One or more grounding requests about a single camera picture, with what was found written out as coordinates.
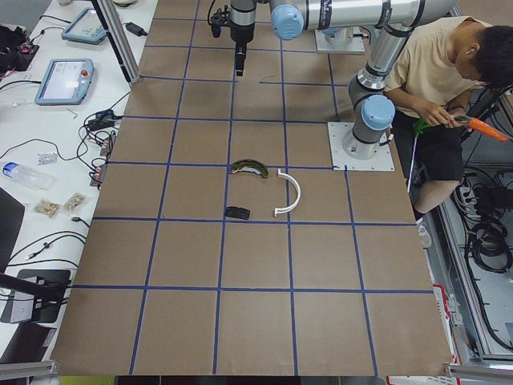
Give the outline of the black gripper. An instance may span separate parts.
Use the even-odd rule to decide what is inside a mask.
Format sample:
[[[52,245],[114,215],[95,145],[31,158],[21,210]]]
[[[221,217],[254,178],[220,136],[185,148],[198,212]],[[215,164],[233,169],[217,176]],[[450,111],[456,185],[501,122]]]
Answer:
[[[239,43],[249,43],[253,39],[257,2],[231,0],[228,5],[224,5],[223,8],[219,8],[213,13],[215,3],[212,1],[208,9],[208,25],[211,28],[212,36],[216,39],[219,38],[223,27],[230,30],[230,37],[236,43],[236,76],[242,76],[246,45]]]

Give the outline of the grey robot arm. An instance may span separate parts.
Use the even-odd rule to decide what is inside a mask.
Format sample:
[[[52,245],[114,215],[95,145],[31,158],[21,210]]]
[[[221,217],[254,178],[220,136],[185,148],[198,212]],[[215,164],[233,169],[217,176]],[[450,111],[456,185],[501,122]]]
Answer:
[[[382,93],[386,77],[414,28],[436,21],[454,6],[452,1],[269,1],[272,28],[284,41],[305,30],[373,26],[379,34],[366,65],[350,80],[349,97],[355,112],[342,146],[353,158],[374,156],[393,121],[395,108]]]

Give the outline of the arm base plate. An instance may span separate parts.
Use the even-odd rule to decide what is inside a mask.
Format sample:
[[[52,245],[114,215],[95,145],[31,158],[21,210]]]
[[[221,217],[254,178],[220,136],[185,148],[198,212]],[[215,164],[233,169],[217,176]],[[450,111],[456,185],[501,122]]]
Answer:
[[[387,132],[375,144],[363,144],[353,135],[353,123],[328,122],[334,171],[393,172],[394,161]]]
[[[315,30],[317,51],[344,55],[363,55],[366,51],[364,41],[368,34],[358,27]]]

